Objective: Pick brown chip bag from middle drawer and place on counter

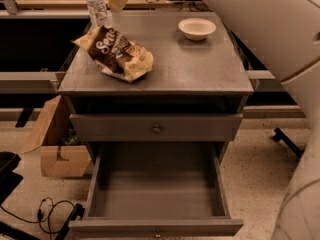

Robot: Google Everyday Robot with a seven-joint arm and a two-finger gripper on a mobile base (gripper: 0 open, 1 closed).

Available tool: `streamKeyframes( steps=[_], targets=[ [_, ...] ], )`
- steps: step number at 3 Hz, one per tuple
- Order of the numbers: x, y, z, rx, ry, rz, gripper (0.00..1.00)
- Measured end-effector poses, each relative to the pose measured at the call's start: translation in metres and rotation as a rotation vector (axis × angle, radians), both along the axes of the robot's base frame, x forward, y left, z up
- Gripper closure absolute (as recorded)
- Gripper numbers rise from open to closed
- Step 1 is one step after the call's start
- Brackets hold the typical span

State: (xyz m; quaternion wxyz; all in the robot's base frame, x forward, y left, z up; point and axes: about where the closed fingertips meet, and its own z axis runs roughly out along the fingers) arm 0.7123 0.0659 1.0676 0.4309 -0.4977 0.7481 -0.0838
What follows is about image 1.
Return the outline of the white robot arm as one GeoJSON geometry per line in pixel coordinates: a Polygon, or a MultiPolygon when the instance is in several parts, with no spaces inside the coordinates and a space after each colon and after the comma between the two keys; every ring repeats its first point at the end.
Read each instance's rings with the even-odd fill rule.
{"type": "Polygon", "coordinates": [[[320,240],[319,0],[202,0],[280,81],[311,127],[271,240],[320,240]]]}

